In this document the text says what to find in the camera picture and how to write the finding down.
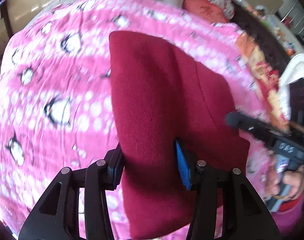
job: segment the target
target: black device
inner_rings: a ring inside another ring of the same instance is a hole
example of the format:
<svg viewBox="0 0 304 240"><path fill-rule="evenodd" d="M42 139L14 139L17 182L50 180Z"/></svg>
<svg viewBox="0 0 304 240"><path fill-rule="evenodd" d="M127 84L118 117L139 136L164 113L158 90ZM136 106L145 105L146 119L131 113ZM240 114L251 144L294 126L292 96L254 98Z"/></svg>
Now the black device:
<svg viewBox="0 0 304 240"><path fill-rule="evenodd" d="M304 137L297 130L286 134L267 123L239 112L227 114L226 124L249 132L255 138L263 141L265 147L275 152L277 156L276 172L281 181L279 183L280 193L268 200L266 206L271 212L278 211L291 187L282 182L284 171L297 171L304 164Z"/></svg>
<svg viewBox="0 0 304 240"><path fill-rule="evenodd" d="M174 141L173 150L182 182L189 181L188 190L196 191L187 240L214 239L218 188L223 190L224 202L223 235L218 239L281 240L264 202L239 169L214 169L185 150L179 139ZM61 169L30 212L19 240L83 240L78 226L78 196L83 187L87 239L113 240L105 190L116 189L123 168L123 153L118 144L103 160L86 169Z"/></svg>

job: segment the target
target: hand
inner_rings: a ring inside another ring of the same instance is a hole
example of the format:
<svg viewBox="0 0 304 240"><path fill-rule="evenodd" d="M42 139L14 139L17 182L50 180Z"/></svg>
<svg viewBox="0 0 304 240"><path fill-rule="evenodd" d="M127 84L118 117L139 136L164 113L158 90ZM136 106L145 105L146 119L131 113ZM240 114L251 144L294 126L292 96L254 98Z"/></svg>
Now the hand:
<svg viewBox="0 0 304 240"><path fill-rule="evenodd" d="M265 192L268 196L279 194L279 176L275 170L276 156L272 155L270 159L270 166L267 172L267 180ZM297 199L304 190L304 168L301 166L298 171L286 171L283 176L283 183L291 185L290 192L284 201Z"/></svg>

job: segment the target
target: metal screw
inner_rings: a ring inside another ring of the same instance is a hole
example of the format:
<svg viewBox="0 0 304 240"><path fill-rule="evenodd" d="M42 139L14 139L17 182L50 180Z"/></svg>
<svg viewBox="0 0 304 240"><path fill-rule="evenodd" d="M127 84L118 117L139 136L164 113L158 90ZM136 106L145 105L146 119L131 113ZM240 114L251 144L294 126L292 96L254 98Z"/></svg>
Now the metal screw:
<svg viewBox="0 0 304 240"><path fill-rule="evenodd" d="M199 160L199 161L197 161L197 165L200 167L204 167L206 165L206 162L203 160Z"/></svg>
<svg viewBox="0 0 304 240"><path fill-rule="evenodd" d="M103 166L103 165L105 165L105 160L98 160L98 161L96 162L96 164L97 164L98 166Z"/></svg>
<svg viewBox="0 0 304 240"><path fill-rule="evenodd" d="M239 168L234 168L233 169L233 173L236 175L240 175L241 174L241 170Z"/></svg>
<svg viewBox="0 0 304 240"><path fill-rule="evenodd" d="M65 167L65 168L63 168L62 170L61 170L61 173L62 174L67 174L67 173L69 173L70 172L70 168L68 168L68 167Z"/></svg>

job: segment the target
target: penguin print blanket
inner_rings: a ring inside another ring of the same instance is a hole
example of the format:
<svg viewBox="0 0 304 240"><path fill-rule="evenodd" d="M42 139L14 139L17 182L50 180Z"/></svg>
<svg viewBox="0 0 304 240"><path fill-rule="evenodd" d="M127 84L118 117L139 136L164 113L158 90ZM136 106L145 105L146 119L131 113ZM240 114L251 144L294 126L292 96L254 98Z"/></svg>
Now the penguin print blanket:
<svg viewBox="0 0 304 240"><path fill-rule="evenodd" d="M237 25L211 25L156 0L81 0L60 5L11 38L1 65L0 215L16 234L63 167L88 167L118 143L108 42L116 30L168 40L222 74L237 109L269 119L251 70L235 45L242 34ZM266 149L252 137L242 137L251 142L247 175L264 197ZM84 237L82 191L79 200ZM122 184L107 192L107 203L115 238L130 239ZM219 210L217 234L221 223ZM185 239L186 233L187 227L174 234Z"/></svg>

